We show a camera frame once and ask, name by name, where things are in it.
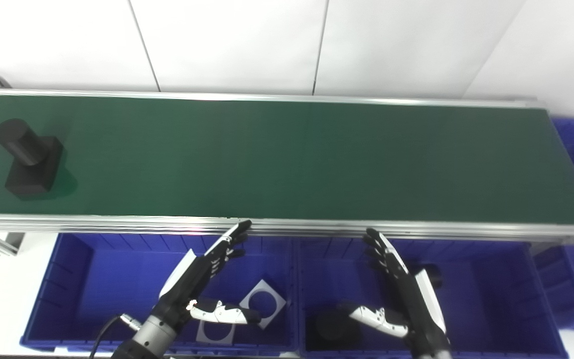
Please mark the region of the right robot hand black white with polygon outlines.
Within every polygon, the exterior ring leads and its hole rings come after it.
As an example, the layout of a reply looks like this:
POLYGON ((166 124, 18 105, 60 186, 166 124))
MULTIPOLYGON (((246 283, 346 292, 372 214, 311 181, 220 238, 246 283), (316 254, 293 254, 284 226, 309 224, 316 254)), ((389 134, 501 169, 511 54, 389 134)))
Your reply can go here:
POLYGON ((397 291, 400 311, 356 303, 339 304, 349 318, 388 336, 405 341, 413 359, 452 358, 442 309, 426 267, 406 264, 391 241, 374 228, 362 240, 369 246, 376 268, 397 291))

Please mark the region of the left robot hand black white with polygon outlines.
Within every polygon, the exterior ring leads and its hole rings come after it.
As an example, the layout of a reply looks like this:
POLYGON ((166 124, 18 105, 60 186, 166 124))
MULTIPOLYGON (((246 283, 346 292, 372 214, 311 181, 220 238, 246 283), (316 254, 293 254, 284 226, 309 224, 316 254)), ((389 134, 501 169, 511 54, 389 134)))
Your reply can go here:
POLYGON ((221 300, 200 298, 209 281, 225 268, 228 261, 245 255, 243 248, 235 246, 248 239, 251 225, 251 220, 233 225, 203 255, 195 255, 189 250, 169 275, 151 315, 171 327, 176 334, 180 334, 191 320, 258 324, 261 321, 258 311, 224 304, 221 300))

